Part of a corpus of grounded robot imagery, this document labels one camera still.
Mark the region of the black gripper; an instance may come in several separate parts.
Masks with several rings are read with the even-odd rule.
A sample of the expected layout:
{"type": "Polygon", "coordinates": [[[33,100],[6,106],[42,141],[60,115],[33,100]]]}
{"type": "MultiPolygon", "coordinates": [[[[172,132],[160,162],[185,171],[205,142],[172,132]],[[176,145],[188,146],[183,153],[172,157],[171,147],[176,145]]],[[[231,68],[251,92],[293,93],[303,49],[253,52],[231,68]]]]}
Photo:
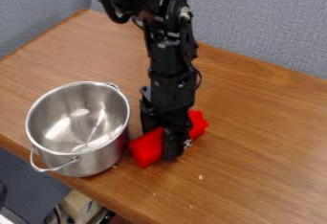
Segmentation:
{"type": "Polygon", "coordinates": [[[144,133],[163,126],[163,159],[175,161],[191,141],[189,109],[197,89],[196,71],[184,71],[176,76],[149,73],[151,85],[141,86],[140,122],[144,133]]]}

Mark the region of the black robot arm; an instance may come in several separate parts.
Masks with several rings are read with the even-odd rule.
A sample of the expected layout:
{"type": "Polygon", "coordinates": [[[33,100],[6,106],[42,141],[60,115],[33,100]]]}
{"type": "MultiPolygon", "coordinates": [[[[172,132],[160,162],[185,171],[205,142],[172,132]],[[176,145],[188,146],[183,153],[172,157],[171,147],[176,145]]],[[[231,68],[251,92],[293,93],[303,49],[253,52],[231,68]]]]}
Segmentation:
{"type": "Polygon", "coordinates": [[[160,126],[161,157],[175,160],[184,153],[193,123],[189,109],[201,74],[192,65],[197,58],[193,13],[188,0],[100,0],[110,21],[132,21],[143,30],[149,57],[151,84],[140,88],[141,129],[160,126]]]}

